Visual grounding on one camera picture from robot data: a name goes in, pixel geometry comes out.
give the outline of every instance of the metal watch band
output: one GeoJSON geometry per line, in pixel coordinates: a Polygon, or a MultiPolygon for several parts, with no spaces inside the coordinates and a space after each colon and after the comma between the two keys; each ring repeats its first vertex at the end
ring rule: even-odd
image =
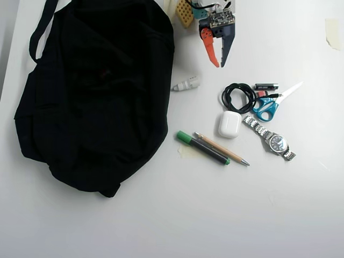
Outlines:
{"type": "Polygon", "coordinates": [[[261,126],[257,120],[255,120],[254,118],[247,116],[244,120],[243,120],[246,124],[248,124],[252,129],[255,130],[255,132],[257,134],[259,134],[261,137],[263,137],[264,139],[268,139],[273,133],[271,133],[269,130],[267,130],[266,128],[264,128],[263,126],[261,126]]]}
{"type": "Polygon", "coordinates": [[[288,161],[291,161],[295,156],[296,154],[294,152],[291,152],[289,149],[285,153],[283,153],[283,157],[288,161]]]}

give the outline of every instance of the red object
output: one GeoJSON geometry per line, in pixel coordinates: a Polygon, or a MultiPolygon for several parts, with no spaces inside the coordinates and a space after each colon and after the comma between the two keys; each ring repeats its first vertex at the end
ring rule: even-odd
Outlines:
{"type": "Polygon", "coordinates": [[[200,36],[202,37],[206,52],[208,53],[210,61],[216,66],[220,67],[219,62],[216,59],[215,52],[214,52],[214,39],[213,33],[209,28],[204,28],[200,32],[200,36]]]}
{"type": "Polygon", "coordinates": [[[260,98],[260,97],[264,97],[264,96],[268,96],[268,92],[266,90],[262,90],[262,91],[257,91],[256,92],[257,94],[257,97],[260,98]]]}

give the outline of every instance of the blue scissors handle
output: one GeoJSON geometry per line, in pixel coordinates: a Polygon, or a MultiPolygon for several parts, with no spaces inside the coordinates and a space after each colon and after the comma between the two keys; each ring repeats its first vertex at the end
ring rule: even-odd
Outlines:
{"type": "Polygon", "coordinates": [[[260,101],[262,103],[262,105],[257,108],[257,109],[253,109],[253,112],[256,113],[257,117],[264,121],[264,122],[269,122],[274,118],[275,112],[279,106],[279,104],[277,104],[273,98],[261,98],[258,101],[260,101]],[[263,113],[268,113],[270,116],[268,119],[263,118],[263,113]]]}

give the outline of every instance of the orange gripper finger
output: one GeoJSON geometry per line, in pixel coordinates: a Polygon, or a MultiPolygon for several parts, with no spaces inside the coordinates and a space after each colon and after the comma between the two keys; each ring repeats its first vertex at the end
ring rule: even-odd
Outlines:
{"type": "Polygon", "coordinates": [[[210,61],[216,66],[220,67],[219,62],[216,59],[215,53],[214,53],[214,39],[213,39],[213,33],[209,28],[204,28],[200,32],[200,36],[202,37],[206,52],[208,53],[210,61]]]}

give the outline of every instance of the scissor blade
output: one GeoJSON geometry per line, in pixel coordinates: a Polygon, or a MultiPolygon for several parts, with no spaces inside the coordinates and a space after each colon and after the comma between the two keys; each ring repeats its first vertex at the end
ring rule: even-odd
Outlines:
{"type": "Polygon", "coordinates": [[[293,87],[286,90],[284,93],[282,93],[282,97],[278,97],[275,101],[277,104],[280,104],[282,101],[284,101],[290,94],[292,94],[294,91],[296,91],[298,88],[302,86],[303,82],[300,82],[293,87]]]}

